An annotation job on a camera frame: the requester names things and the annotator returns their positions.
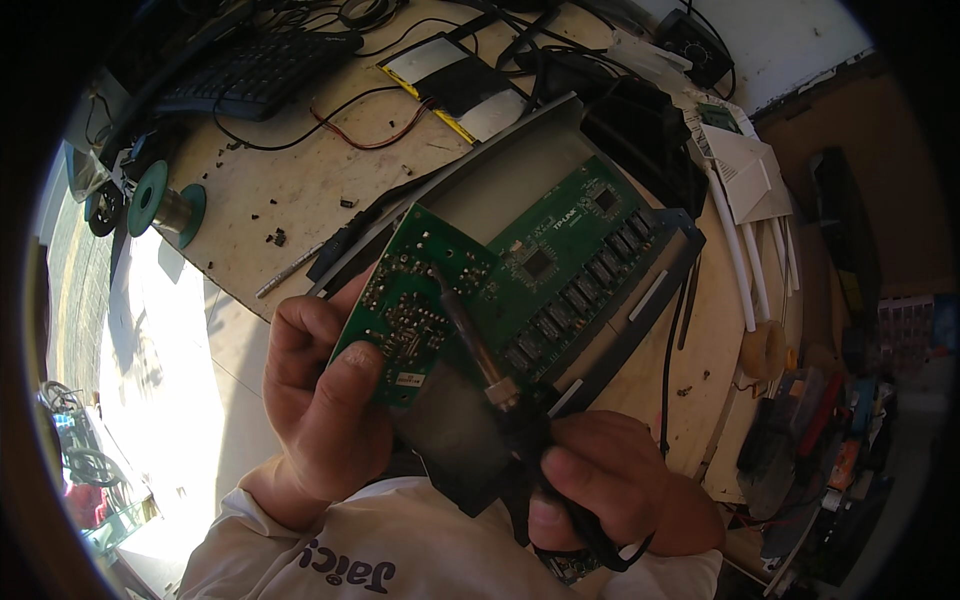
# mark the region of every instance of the green spool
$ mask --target green spool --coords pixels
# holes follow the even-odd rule
[[[204,221],[206,191],[191,183],[179,194],[167,187],[169,169],[158,160],[140,178],[127,213],[127,231],[132,237],[143,235],[150,225],[179,235],[177,246],[183,250],[193,241]]]

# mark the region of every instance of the floor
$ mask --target floor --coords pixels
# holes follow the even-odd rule
[[[63,204],[48,258],[48,370],[85,395],[99,391],[114,451],[162,514],[122,546],[169,577],[220,499],[280,451],[260,396],[270,326],[152,228],[128,236],[110,285],[111,242],[90,234],[81,207]]]
[[[100,379],[100,340],[109,297],[113,237],[90,234],[84,207],[70,192],[60,205],[47,253],[50,272],[50,340],[47,378],[92,402]],[[71,360],[68,357],[88,357]]]
[[[125,245],[105,321],[104,422],[164,516],[205,531],[239,478],[279,451],[260,396],[270,326],[152,228]]]

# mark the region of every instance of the plastic bag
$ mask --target plastic bag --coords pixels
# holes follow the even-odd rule
[[[67,184],[73,199],[81,204],[110,179],[110,171],[92,150],[84,154],[70,144],[65,146]]]

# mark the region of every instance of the workbench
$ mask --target workbench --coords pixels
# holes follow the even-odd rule
[[[363,52],[382,48],[396,40],[410,25],[435,16],[466,23],[478,12],[461,5],[433,0],[413,0],[389,26],[365,35]],[[336,31],[336,26],[329,28]],[[404,47],[453,27],[438,22],[418,26],[390,52],[355,59],[316,84],[308,85],[273,119],[250,123],[221,117],[221,122],[239,137],[259,145],[278,145],[296,139],[316,125],[308,107],[328,114],[357,93],[393,82],[375,64]],[[581,9],[564,4],[550,26],[587,47],[606,48],[612,42],[610,29]],[[493,64],[512,41],[514,30],[497,22],[481,30],[479,56]],[[472,48],[472,40],[463,40]],[[515,83],[529,92],[533,78]],[[373,142],[390,137],[416,112],[419,103],[402,90],[372,94],[344,110],[334,119],[356,140]],[[290,276],[263,300],[255,292],[311,247],[327,239],[358,211],[384,191],[428,173],[463,156],[469,144],[432,113],[427,113],[406,137],[389,148],[359,151],[339,137],[320,130],[302,143],[284,151],[260,152],[228,149],[231,140],[219,132],[208,115],[188,120],[192,133],[169,160],[170,186],[188,183],[206,188],[207,206],[203,225],[183,255],[225,292],[252,312],[269,321],[285,298],[304,294],[312,282],[307,267]],[[661,204],[639,184],[653,207]],[[341,207],[341,200],[355,202]],[[735,451],[750,425],[752,399],[739,393],[745,379],[737,367],[744,317],[733,275],[727,242],[713,201],[707,198],[696,225],[707,238],[703,248],[698,291],[685,347],[674,349],[668,394],[671,470],[703,479],[710,458],[722,467],[709,470],[708,490],[716,499],[742,500],[736,488]],[[281,228],[287,240],[278,247],[266,241]],[[772,235],[758,232],[770,304],[780,313],[782,278]],[[594,408],[616,410],[649,423],[655,439],[660,436],[660,389],[666,338],[674,303],[667,306],[633,356],[594,402]],[[786,304],[788,345],[797,348],[800,339],[800,294]],[[733,431],[732,436],[725,431]]]

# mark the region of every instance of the keyboard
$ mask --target keyboard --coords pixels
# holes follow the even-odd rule
[[[363,46],[354,32],[292,30],[249,37],[202,58],[160,92],[155,113],[211,112],[248,121],[274,116],[311,78]]]

